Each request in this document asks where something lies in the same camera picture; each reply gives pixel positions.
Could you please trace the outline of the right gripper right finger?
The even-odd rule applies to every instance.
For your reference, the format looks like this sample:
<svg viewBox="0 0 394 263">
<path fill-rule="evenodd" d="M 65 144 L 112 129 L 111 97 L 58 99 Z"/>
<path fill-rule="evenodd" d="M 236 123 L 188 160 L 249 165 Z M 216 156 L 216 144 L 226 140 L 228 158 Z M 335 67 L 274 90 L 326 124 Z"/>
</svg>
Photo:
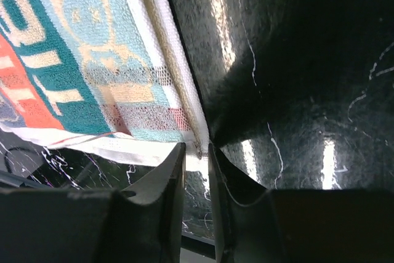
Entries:
<svg viewBox="0 0 394 263">
<path fill-rule="evenodd" d="M 263 187 L 209 146 L 209 186 L 217 262 L 270 262 L 262 233 L 265 212 L 253 208 Z"/>
</svg>

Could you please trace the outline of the blue red patterned towel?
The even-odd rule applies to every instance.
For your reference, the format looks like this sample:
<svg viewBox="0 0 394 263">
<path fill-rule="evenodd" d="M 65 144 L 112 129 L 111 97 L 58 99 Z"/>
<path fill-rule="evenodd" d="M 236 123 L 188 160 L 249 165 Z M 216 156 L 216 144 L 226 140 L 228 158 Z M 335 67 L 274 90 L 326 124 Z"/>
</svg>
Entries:
<svg viewBox="0 0 394 263">
<path fill-rule="evenodd" d="M 156 166 L 209 132 L 168 0 L 1 0 L 1 129 Z"/>
</svg>

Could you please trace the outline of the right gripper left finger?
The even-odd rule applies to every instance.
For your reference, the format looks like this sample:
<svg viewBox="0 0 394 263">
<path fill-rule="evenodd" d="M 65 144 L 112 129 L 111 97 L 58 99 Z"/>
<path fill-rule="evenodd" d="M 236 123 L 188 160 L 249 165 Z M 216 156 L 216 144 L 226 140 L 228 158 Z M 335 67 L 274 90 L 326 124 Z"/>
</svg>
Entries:
<svg viewBox="0 0 394 263">
<path fill-rule="evenodd" d="M 186 145 L 122 191 L 131 204 L 131 261 L 178 262 L 182 237 Z"/>
</svg>

